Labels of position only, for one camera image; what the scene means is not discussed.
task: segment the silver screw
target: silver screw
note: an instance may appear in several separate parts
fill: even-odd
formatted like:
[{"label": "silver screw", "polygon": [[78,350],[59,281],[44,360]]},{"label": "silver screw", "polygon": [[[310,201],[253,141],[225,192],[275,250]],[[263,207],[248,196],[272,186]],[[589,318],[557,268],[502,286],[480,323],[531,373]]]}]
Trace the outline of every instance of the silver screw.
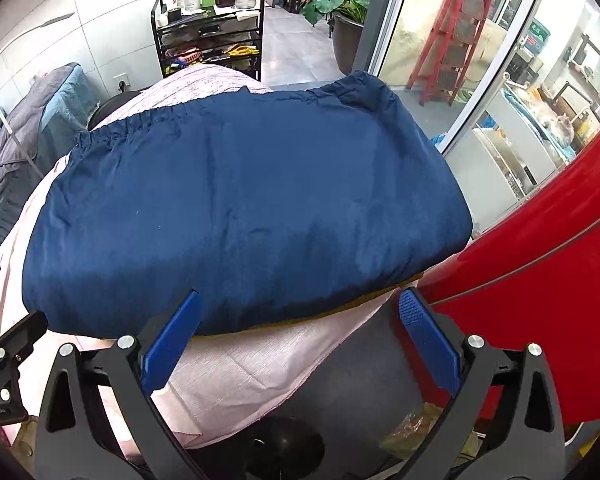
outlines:
[{"label": "silver screw", "polygon": [[120,348],[131,348],[131,345],[135,342],[135,339],[131,335],[123,335],[118,339],[118,346]]},{"label": "silver screw", "polygon": [[482,339],[479,335],[471,335],[467,338],[469,342],[469,346],[474,348],[482,348],[484,346],[484,339]]},{"label": "silver screw", "polygon": [[527,348],[531,355],[539,356],[542,353],[542,349],[540,348],[539,344],[529,343],[529,346]]},{"label": "silver screw", "polygon": [[59,354],[62,357],[67,357],[68,355],[71,354],[71,352],[74,351],[74,346],[71,343],[64,343],[60,349],[59,349]]}]

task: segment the red step ladder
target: red step ladder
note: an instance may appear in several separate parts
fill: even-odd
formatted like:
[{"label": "red step ladder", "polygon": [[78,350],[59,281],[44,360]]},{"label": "red step ladder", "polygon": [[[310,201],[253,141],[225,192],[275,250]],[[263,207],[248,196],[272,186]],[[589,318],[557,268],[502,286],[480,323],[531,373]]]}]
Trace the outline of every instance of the red step ladder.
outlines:
[{"label": "red step ladder", "polygon": [[[411,89],[416,81],[426,81],[420,97],[421,105],[434,94],[448,99],[449,105],[453,103],[464,83],[490,7],[491,0],[443,2],[407,84],[407,88]],[[430,72],[421,75],[429,58],[432,59]]]}]

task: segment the white cloth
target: white cloth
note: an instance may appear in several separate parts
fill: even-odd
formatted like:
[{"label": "white cloth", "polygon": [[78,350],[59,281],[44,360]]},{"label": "white cloth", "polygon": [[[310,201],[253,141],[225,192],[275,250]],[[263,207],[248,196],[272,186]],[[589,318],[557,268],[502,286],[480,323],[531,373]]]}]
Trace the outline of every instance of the white cloth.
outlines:
[{"label": "white cloth", "polygon": [[[156,84],[117,110],[122,118],[164,102],[168,94],[174,104],[178,99],[168,89],[186,86],[187,77],[222,71],[182,71]],[[228,70],[224,85],[198,87],[200,94],[227,91],[235,87],[237,74]],[[247,78],[257,91],[269,91],[264,85]],[[191,97],[181,92],[183,100]],[[69,156],[58,160],[53,170],[36,187],[24,206],[20,219],[0,247],[0,335],[27,315],[22,303],[22,267],[27,245],[46,194],[66,167]],[[373,316],[389,294],[321,319],[293,325],[260,328],[235,334],[195,337],[190,341],[165,388],[154,392],[152,399],[176,437],[185,447],[201,447],[231,436],[280,405],[298,389],[311,372],[334,348]],[[38,415],[49,371],[58,348],[71,342],[80,350],[105,348],[113,341],[47,332],[34,346],[33,354],[20,365],[20,391],[25,408]],[[138,448],[131,439],[110,388],[100,389],[113,431],[125,454]],[[19,425],[4,428],[11,441]]]}]

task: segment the blue textured pad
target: blue textured pad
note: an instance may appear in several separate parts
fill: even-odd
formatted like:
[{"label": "blue textured pad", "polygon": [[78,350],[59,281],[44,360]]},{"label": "blue textured pad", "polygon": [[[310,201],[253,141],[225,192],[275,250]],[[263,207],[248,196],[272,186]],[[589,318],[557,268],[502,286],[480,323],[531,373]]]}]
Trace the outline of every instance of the blue textured pad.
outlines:
[{"label": "blue textured pad", "polygon": [[460,388],[460,357],[412,290],[400,296],[400,320],[436,386],[455,395]]},{"label": "blue textured pad", "polygon": [[202,300],[191,291],[142,359],[142,390],[164,388],[202,319]]}]

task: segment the blue mat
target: blue mat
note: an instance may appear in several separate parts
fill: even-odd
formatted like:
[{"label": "blue mat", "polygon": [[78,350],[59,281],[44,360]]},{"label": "blue mat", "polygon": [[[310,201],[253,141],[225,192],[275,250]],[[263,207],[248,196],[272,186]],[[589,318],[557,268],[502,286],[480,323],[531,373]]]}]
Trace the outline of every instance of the blue mat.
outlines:
[{"label": "blue mat", "polygon": [[316,316],[462,250],[472,220],[398,97],[355,72],[246,88],[84,133],[30,239],[49,329],[135,334],[187,290],[196,334]]}]

